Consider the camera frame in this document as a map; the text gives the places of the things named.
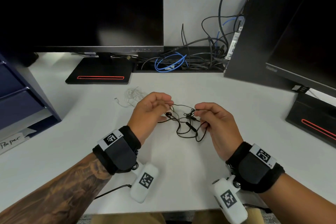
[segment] monitor stand base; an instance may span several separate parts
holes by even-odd
[[[128,84],[133,63],[124,58],[111,58],[108,52],[97,53],[98,58],[83,58],[67,84]]]

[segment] pants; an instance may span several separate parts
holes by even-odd
[[[265,224],[261,212],[247,209],[248,218],[244,224]],[[91,224],[166,224],[161,213],[129,213],[93,215]],[[192,224],[229,224],[220,210],[196,212]]]

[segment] person's left hand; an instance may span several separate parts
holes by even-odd
[[[136,135],[141,145],[145,143],[157,123],[167,119],[167,117],[161,115],[168,112],[170,105],[173,103],[170,95],[152,92],[136,105],[127,125]]]

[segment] desk surface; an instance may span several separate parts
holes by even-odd
[[[63,121],[0,155],[0,212],[64,172],[91,152],[97,140],[128,122],[132,108],[120,107],[130,87],[166,92],[176,104],[216,102],[233,113],[244,140],[256,143],[299,182],[336,203],[336,150],[284,121],[294,93],[223,78],[221,73],[137,73],[129,85],[67,85],[64,81],[81,57],[69,53],[42,55],[31,71]],[[228,174],[209,135],[201,143],[182,139],[177,124],[158,124],[138,159],[160,169],[153,191],[143,204],[128,188],[95,200],[92,213],[184,211],[218,208],[208,190]],[[132,173],[113,176],[101,193],[132,183]],[[258,198],[241,193],[245,202]]]

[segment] black monitor screen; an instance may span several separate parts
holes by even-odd
[[[163,0],[1,0],[0,44],[163,46]]]
[[[336,89],[333,2],[303,0],[268,64],[296,82],[318,89]]]

